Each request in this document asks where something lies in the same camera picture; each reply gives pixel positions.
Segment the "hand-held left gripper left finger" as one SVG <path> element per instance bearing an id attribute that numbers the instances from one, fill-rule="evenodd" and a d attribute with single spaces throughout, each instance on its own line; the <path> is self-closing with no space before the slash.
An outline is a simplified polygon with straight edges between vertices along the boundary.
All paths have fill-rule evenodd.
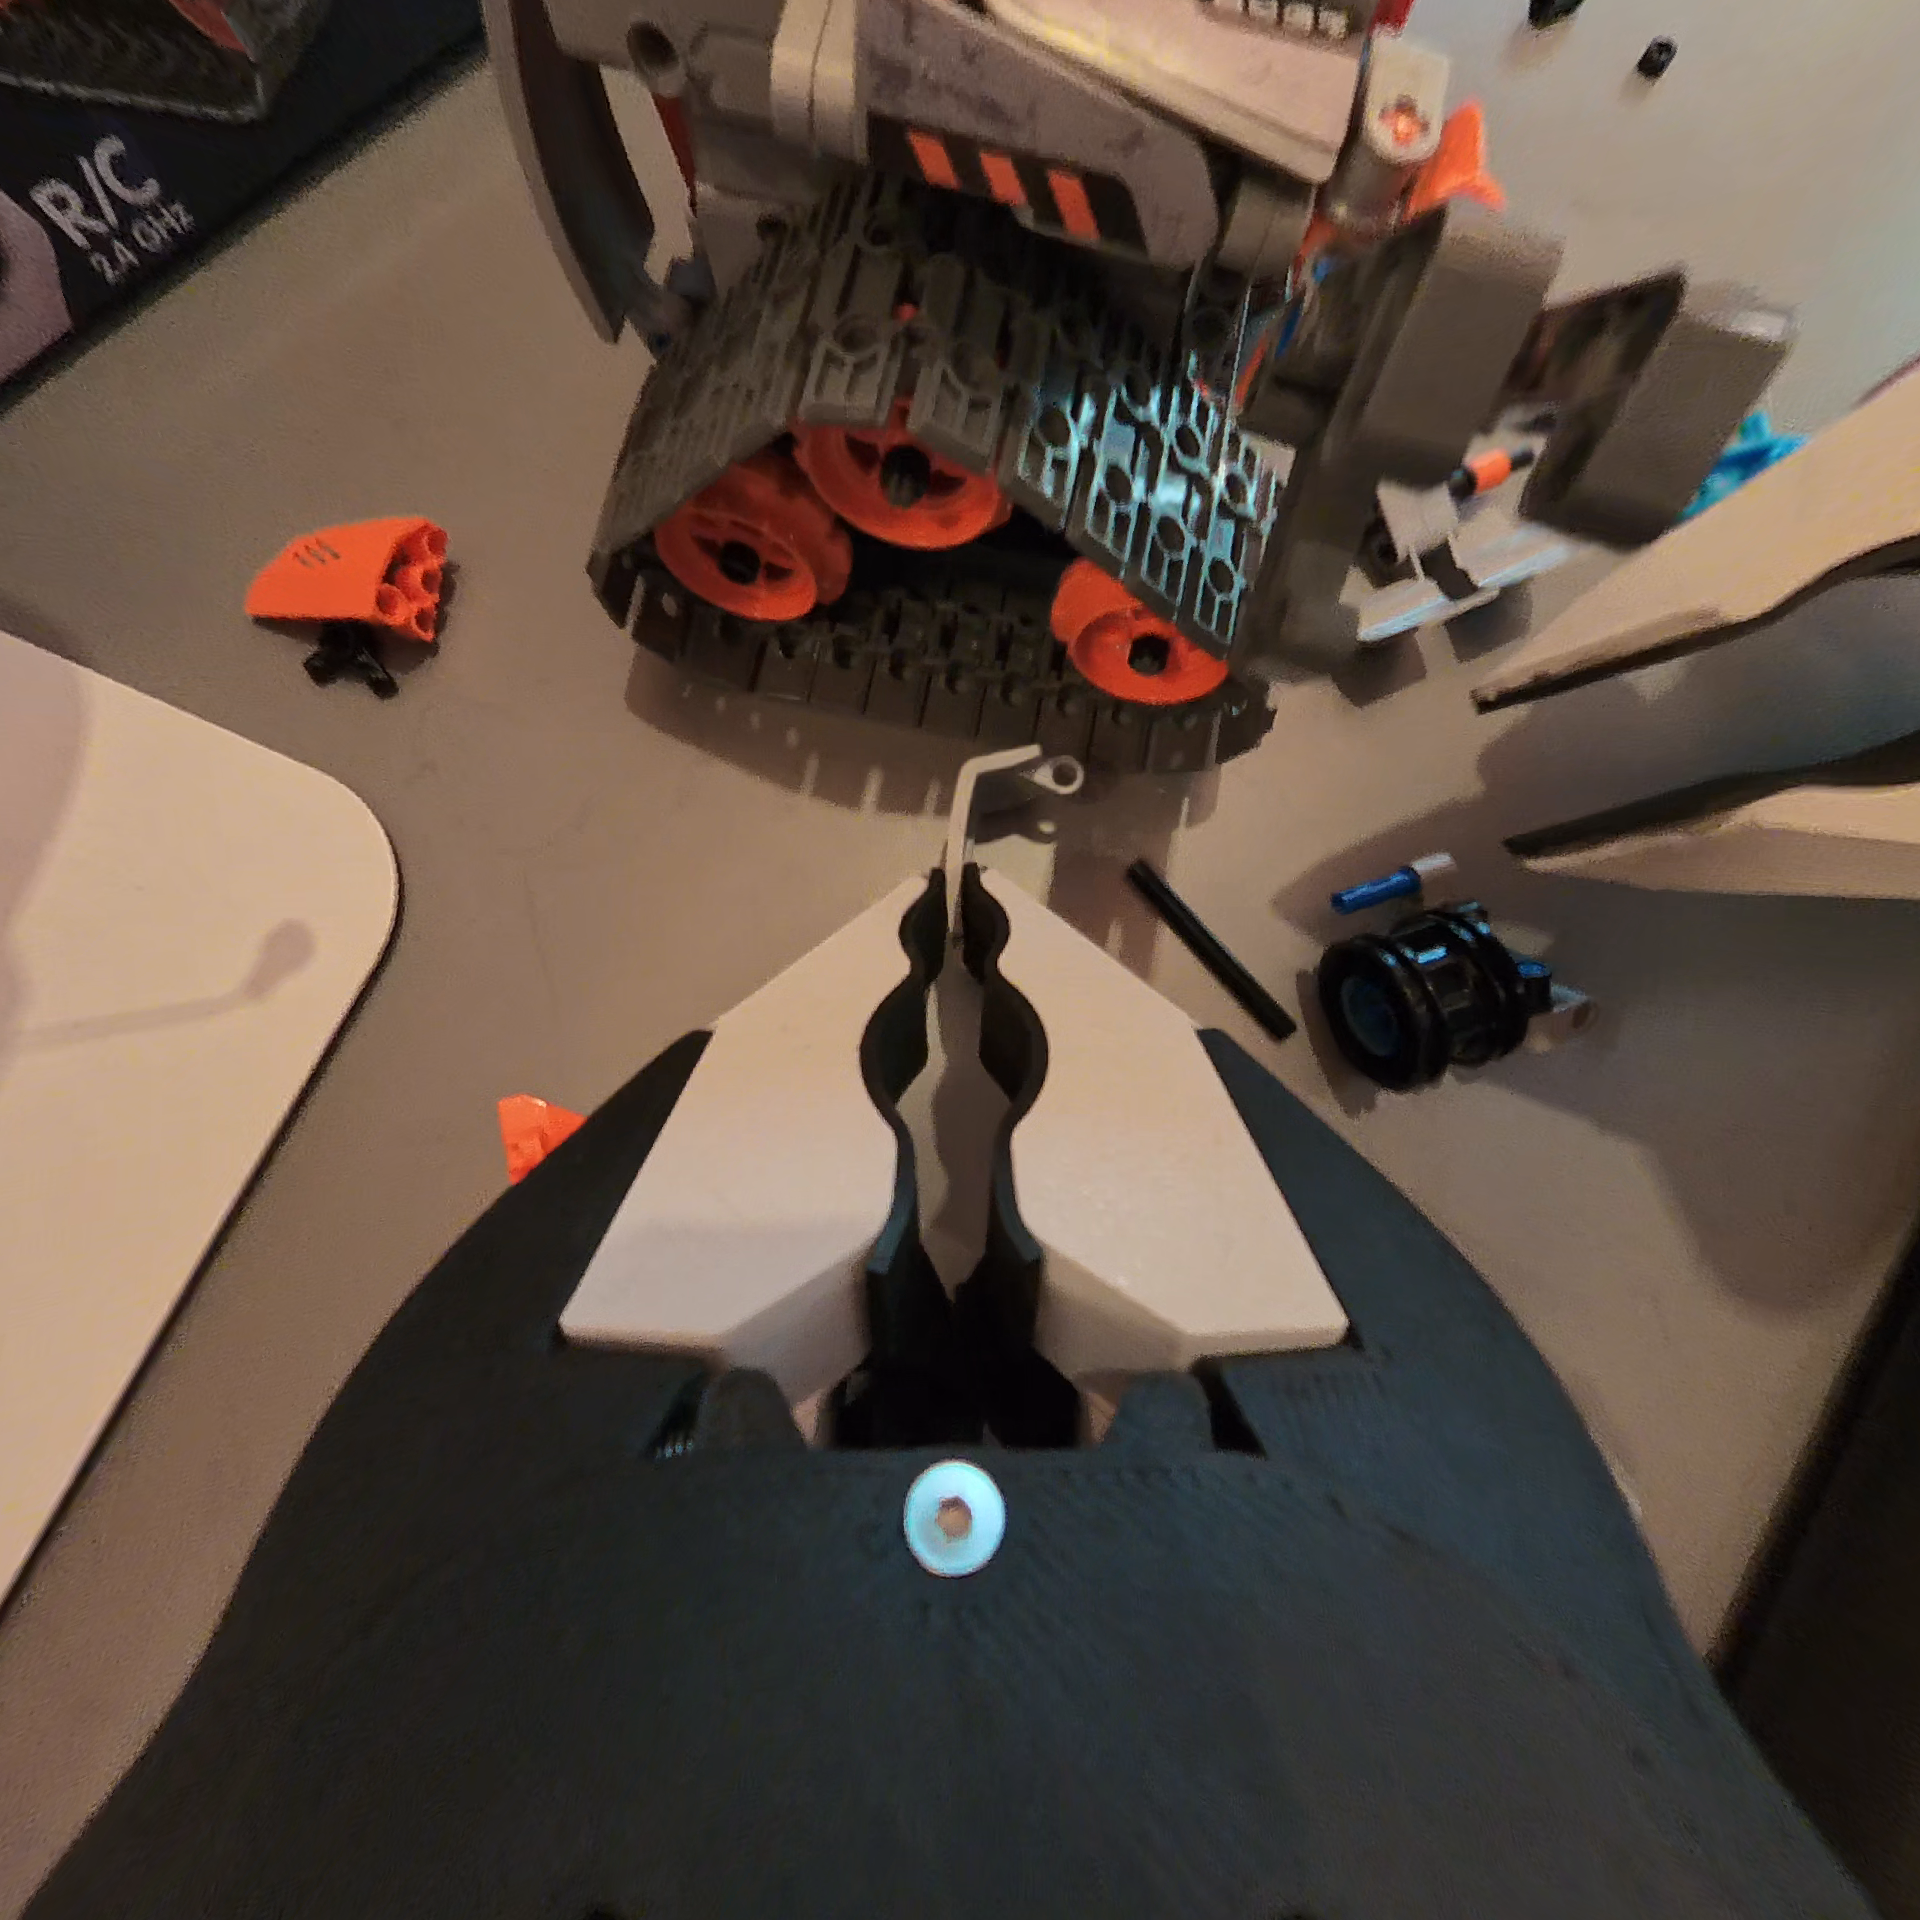
<path id="1" fill-rule="evenodd" d="M 568 1346 L 763 1374 L 856 1446 L 954 1438 L 954 1304 L 900 1114 L 947 941 L 945 876 L 906 879 L 713 1021 Z"/>

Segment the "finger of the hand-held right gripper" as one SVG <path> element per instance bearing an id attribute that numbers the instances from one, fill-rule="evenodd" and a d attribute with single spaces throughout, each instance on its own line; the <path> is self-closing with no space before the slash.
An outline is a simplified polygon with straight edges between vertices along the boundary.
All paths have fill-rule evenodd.
<path id="1" fill-rule="evenodd" d="M 1917 743 L 1718 775 L 1515 832 L 1531 874 L 1642 892 L 1917 901 Z"/>
<path id="2" fill-rule="evenodd" d="M 1473 690 L 1540 702 L 1756 631 L 1857 578 L 1915 567 L 1917 372 L 1899 372 L 1794 454 L 1620 559 Z"/>

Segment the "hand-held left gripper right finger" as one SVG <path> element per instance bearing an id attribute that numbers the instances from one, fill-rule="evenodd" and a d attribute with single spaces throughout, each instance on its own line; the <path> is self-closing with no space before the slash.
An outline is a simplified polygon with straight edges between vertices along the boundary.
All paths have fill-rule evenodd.
<path id="1" fill-rule="evenodd" d="M 1202 1030 L 993 869 L 960 879 L 977 1051 L 1006 1102 L 960 1286 L 982 1423 L 1074 1442 L 1084 1391 L 1352 1330 Z"/>

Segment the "white curved panel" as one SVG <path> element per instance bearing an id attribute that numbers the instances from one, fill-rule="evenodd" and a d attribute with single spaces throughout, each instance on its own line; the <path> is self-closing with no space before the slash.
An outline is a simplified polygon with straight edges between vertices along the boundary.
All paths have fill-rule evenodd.
<path id="1" fill-rule="evenodd" d="M 955 775 L 945 835 L 945 902 L 949 944 L 962 941 L 964 870 L 974 864 L 977 828 L 986 819 L 1021 812 L 1040 800 L 1073 800 L 1089 781 L 1089 768 L 1066 752 L 1048 752 L 1040 743 L 982 752 L 968 759 Z"/>

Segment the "orange wedge brick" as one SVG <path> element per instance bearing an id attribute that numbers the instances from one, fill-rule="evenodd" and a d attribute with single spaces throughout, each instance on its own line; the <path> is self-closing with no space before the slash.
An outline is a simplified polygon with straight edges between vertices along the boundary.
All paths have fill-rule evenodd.
<path id="1" fill-rule="evenodd" d="M 496 1127 L 509 1184 L 521 1184 L 564 1140 L 576 1136 L 586 1115 L 539 1094 L 506 1094 L 496 1102 Z"/>

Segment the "long black axle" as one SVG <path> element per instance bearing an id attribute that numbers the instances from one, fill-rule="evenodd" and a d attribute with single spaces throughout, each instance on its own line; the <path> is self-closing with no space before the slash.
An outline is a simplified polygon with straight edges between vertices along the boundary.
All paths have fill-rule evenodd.
<path id="1" fill-rule="evenodd" d="M 1152 916 L 1189 950 L 1193 962 L 1259 1027 L 1282 1045 L 1299 1030 L 1293 1014 L 1281 998 L 1202 924 L 1193 908 L 1171 887 L 1147 860 L 1136 856 L 1125 870 L 1126 885 Z"/>

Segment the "white book stand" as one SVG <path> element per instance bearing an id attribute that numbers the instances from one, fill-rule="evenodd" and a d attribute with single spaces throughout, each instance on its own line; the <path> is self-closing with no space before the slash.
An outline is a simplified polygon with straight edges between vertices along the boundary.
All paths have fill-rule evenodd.
<path id="1" fill-rule="evenodd" d="M 2 638 L 2 1592 L 390 944 L 345 784 Z"/>

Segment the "small orange fin piece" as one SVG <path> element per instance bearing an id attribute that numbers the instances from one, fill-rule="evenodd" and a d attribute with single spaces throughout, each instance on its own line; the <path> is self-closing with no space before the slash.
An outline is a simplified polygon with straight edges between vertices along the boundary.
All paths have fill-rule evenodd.
<path id="1" fill-rule="evenodd" d="M 452 580 L 448 532 L 425 517 L 333 523 L 280 551 L 249 583 L 249 620 L 310 631 L 305 672 L 317 686 L 354 682 L 400 695 L 388 642 L 433 654 Z"/>

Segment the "grey orange tracked toy robot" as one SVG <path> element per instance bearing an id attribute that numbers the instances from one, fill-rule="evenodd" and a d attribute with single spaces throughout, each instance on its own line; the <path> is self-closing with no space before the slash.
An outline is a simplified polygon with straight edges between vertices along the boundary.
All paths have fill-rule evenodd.
<path id="1" fill-rule="evenodd" d="M 713 686 L 1115 773 L 1248 752 L 1364 647 L 1381 479 L 1642 547 L 1792 317 L 1553 301 L 1409 4 L 482 4 L 596 331 L 652 357 L 590 554 Z"/>

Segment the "blue robot kit box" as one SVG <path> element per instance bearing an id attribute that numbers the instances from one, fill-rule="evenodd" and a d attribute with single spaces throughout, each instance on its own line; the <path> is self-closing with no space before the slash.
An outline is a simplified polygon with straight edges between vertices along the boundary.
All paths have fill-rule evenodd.
<path id="1" fill-rule="evenodd" d="M 4 390 L 482 45 L 475 3 L 4 3 Z"/>

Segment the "grey bracket with orange bush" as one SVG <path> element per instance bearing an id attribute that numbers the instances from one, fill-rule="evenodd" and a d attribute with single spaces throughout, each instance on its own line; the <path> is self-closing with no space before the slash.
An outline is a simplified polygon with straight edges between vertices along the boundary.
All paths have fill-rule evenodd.
<path id="1" fill-rule="evenodd" d="M 1355 638 L 1364 650 L 1496 604 L 1572 559 L 1576 547 L 1496 502 L 1540 456 L 1540 438 L 1500 440 L 1433 487 L 1381 479 L 1360 536 Z"/>

